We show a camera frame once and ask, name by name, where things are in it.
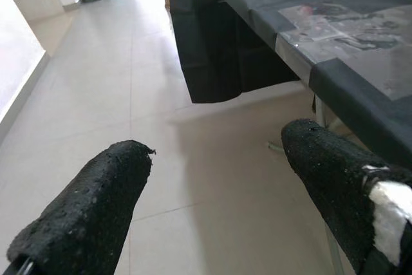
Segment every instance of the floor tile grout line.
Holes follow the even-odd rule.
[[[79,132],[72,133],[70,135],[66,135],[66,136],[63,136],[63,137],[51,138],[51,139],[47,140],[47,142],[63,142],[63,140],[66,140],[66,139],[79,137],[81,135],[87,135],[89,133],[93,133],[93,132],[96,132],[96,131],[102,131],[102,130],[105,130],[105,129],[108,129],[108,128],[111,128],[111,127],[117,127],[117,126],[120,126],[120,125],[123,125],[123,124],[127,124],[127,121],[115,122],[113,124],[108,124],[108,125],[104,125],[104,126],[101,126],[101,127],[99,126],[99,127],[96,127],[96,128],[90,129],[90,130],[86,130],[86,131],[79,131]]]
[[[182,207],[177,207],[176,209],[169,209],[169,210],[167,210],[167,211],[159,212],[159,213],[152,214],[152,215],[147,215],[147,216],[144,216],[144,217],[141,217],[141,218],[137,218],[137,219],[135,219],[135,220],[132,219],[132,220],[131,220],[131,224],[132,224],[132,223],[135,223],[135,222],[142,221],[142,220],[146,220],[146,219],[149,219],[149,218],[152,218],[152,217],[157,217],[157,216],[160,216],[160,215],[163,215],[163,214],[168,214],[168,213],[171,213],[171,212],[179,211],[179,210],[181,210],[181,209],[190,209],[191,207],[194,207],[194,206],[197,206],[197,205],[201,205],[201,204],[206,204],[207,202],[208,202],[208,201],[196,202],[196,203],[189,204],[189,205],[185,205],[185,206],[182,206]]]
[[[168,115],[168,114],[172,115],[172,114],[174,114],[174,113],[176,113],[176,112],[179,112],[179,111],[181,111],[181,110],[183,110],[183,109],[190,108],[190,107],[192,107],[192,106],[194,106],[194,104],[191,104],[191,105],[188,105],[188,106],[184,106],[184,107],[181,107],[181,108],[171,109],[171,110],[169,110],[169,111],[159,111],[159,112],[150,113],[150,114],[147,114],[147,115],[137,116],[136,118],[132,118],[131,120],[132,120],[132,122],[135,122],[135,121],[137,121],[137,120],[142,120],[142,119],[151,118],[151,117],[161,117],[161,116],[166,116],[166,115]]]

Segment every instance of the hallway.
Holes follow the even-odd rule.
[[[332,274],[317,209],[265,146],[311,104],[297,82],[192,104],[164,0],[83,4],[0,147],[0,268],[90,158],[132,138],[157,155],[116,275]]]

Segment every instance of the table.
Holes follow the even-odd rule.
[[[376,154],[412,168],[412,0],[225,0]]]

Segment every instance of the metal table leg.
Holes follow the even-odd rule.
[[[315,102],[316,102],[316,122],[322,126],[326,126],[326,117],[325,117],[325,106],[322,102],[322,100],[316,96],[315,97]],[[332,264],[333,268],[335,269],[335,275],[344,275],[343,271],[343,266],[342,266],[342,261],[341,261],[341,255],[339,254],[339,248],[337,241],[335,239],[335,236],[329,229],[328,225],[325,223],[325,228],[326,228],[326,236],[328,238],[328,244],[329,244],[329,251],[330,251],[330,256],[332,259]]]
[[[336,117],[333,121],[331,121],[328,124],[327,128],[329,131],[334,132],[337,128],[339,128],[342,125],[343,125],[343,121],[339,117]]]

